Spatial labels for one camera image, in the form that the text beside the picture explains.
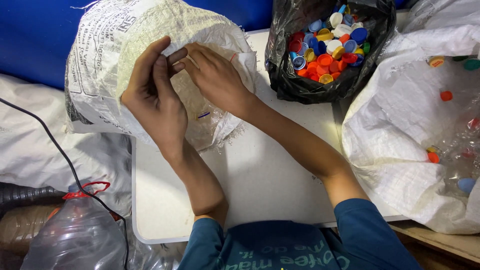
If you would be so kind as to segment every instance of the blue bottle cap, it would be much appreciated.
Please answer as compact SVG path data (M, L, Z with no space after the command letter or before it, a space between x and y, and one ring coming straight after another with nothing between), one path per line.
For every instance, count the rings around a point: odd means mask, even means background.
M342 5L342 6L340 7L340 9L338 10L338 12L340 12L340 13L343 14L343 12L345 12L345 8L347 8L347 5Z
M473 178L462 178L458 180L456 185L461 191L470 194L470 192L472 192L473 186L475 186L476 181L477 180Z
M293 64L293 69L294 70L300 70L305 67L305 64L307 61L303 56L297 56L293 59L292 64Z
M348 26L352 26L352 24L355 23L355 19L350 14L344 14L343 15L343 23L348 25Z
M361 63L363 62L363 56L361 54L357 54L357 56L358 56L357 61L355 61L355 63L353 64L348 64L349 66L358 67L361 65Z
M350 34L350 39L357 44L362 44L367 39L368 31L365 28L357 28Z
M306 51L307 49L308 49L308 44L305 43L305 42L303 42L303 43L301 44L301 49L300 49L300 51L298 52L298 55L299 55L299 56L305 55L305 51Z
M317 43L317 46L315 46L313 48L313 53L316 55L316 56L319 56L319 55L322 55L324 53L327 52L327 45L325 45L325 42L323 41L319 41Z
M297 57L297 56L298 56L298 54L297 54L296 52L294 52L294 51L291 51L291 52L290 52L290 58L292 59L292 61L293 61L293 59L294 59L295 57Z
M313 33L307 32L305 33L305 37L303 38L303 42L309 44L308 42L310 41L310 38L313 37Z
M317 46L318 40L316 38L310 38L310 41L308 42L308 47L315 49Z
M312 33L320 30L321 28L322 28L321 20L315 21L308 26L308 30Z
M355 40L347 40L343 44L343 47L345 48L345 52L354 53L355 50L357 49L357 43L355 42Z

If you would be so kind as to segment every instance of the right hand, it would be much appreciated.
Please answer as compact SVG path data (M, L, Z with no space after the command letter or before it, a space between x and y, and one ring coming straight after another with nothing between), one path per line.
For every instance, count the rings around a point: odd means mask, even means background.
M188 58L180 60L202 95L222 110L244 119L256 96L243 85L232 63L198 43L185 45Z

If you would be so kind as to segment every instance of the left hand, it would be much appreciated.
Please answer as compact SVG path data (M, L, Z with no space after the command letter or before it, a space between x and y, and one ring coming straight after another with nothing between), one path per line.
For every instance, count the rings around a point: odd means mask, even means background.
M182 155L188 124L187 111L170 82L185 68L184 63L174 63L188 52L182 48L165 57L162 52L170 42L165 36L147 47L135 62L120 98L169 162Z

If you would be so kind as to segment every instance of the plastic bottle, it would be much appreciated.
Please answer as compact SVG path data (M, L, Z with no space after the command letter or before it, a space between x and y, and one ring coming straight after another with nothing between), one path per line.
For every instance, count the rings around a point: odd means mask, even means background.
M15 208L34 204L63 203L62 197L65 195L65 192L58 191L51 186L34 188L2 183L0 187L0 207Z
M91 191L92 182L84 184ZM63 207L50 218L30 243L21 270L120 270L125 238L110 213L95 199L69 187Z
M32 238L59 206L35 205L8 211L0 221L0 249L25 256Z

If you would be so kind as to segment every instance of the white woven sack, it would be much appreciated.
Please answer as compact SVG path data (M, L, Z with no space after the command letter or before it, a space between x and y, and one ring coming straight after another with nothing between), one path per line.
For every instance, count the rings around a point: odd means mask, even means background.
M80 180L111 186L97 196L120 215L132 209L132 144L127 135L68 134L64 93L0 74L0 97L40 117L73 163ZM67 192L72 171L40 122L0 103L0 182L52 186ZM103 185L94 188L102 189Z
M441 233L480 232L480 181L468 198L448 196L445 168L425 149L452 131L466 102L480 94L480 70L430 56L477 55L480 1L421 1L390 40L372 78L350 106L342 147L356 175L401 214ZM443 102L439 90L454 99Z
M65 93L74 133L130 134L154 145L133 115L120 103L133 65L146 47L170 36L166 56L187 43L208 45L230 58L245 86L253 92L256 53L243 32L229 19L192 7L181 0L103 0L82 17L65 76ZM187 139L197 150L223 140L241 120L207 102L183 71L172 78L175 91L187 108ZM208 111L210 116L198 119Z

